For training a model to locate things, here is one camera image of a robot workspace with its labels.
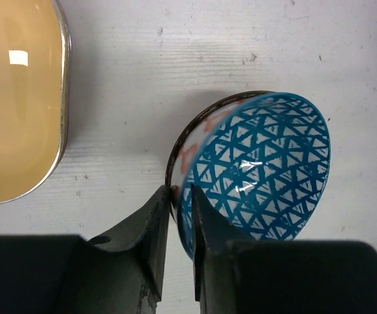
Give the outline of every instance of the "bowl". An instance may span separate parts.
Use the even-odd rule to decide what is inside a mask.
[[[328,179],[327,125],[315,105],[295,94],[268,92],[228,103],[181,147],[171,176],[173,216],[191,258],[192,184],[252,238],[289,240],[307,223]]]
[[[0,3],[0,203],[53,172],[67,135],[65,19],[55,0],[20,2]]]

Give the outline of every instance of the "blue bowl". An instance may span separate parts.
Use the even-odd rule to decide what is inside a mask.
[[[328,179],[330,137],[318,109],[295,94],[253,98],[233,110],[199,148],[179,195],[180,238],[192,258],[191,184],[254,239],[294,239]]]

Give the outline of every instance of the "dark brown bowl rim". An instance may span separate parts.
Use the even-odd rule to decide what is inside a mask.
[[[252,90],[250,92],[242,92],[239,94],[235,94],[232,96],[228,96],[222,100],[217,101],[216,103],[210,105],[208,108],[204,109],[201,113],[199,113],[193,120],[190,121],[190,123],[187,124],[185,129],[181,132],[180,136],[176,140],[172,150],[170,157],[168,158],[167,168],[165,172],[165,184],[169,188],[171,188],[171,176],[172,171],[174,169],[174,163],[177,159],[178,153],[181,149],[181,147],[184,145],[185,141],[187,140],[187,137],[191,134],[191,132],[200,124],[203,122],[203,120],[214,113],[216,110],[229,105],[231,103],[234,103],[235,101],[243,100],[243,99],[249,99],[257,96],[261,96],[264,94],[273,93],[266,90]]]

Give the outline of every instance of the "yellow plate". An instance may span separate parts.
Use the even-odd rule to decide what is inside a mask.
[[[37,188],[65,147],[70,40],[55,0],[0,0],[0,203]]]

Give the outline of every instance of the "white table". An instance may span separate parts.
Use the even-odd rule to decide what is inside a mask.
[[[192,117],[263,89],[307,97],[328,120],[329,182],[298,238],[377,249],[377,1],[61,2],[73,40],[69,144],[44,185],[0,205],[0,234],[105,231],[164,182]],[[158,313],[199,313],[193,291],[170,222]]]

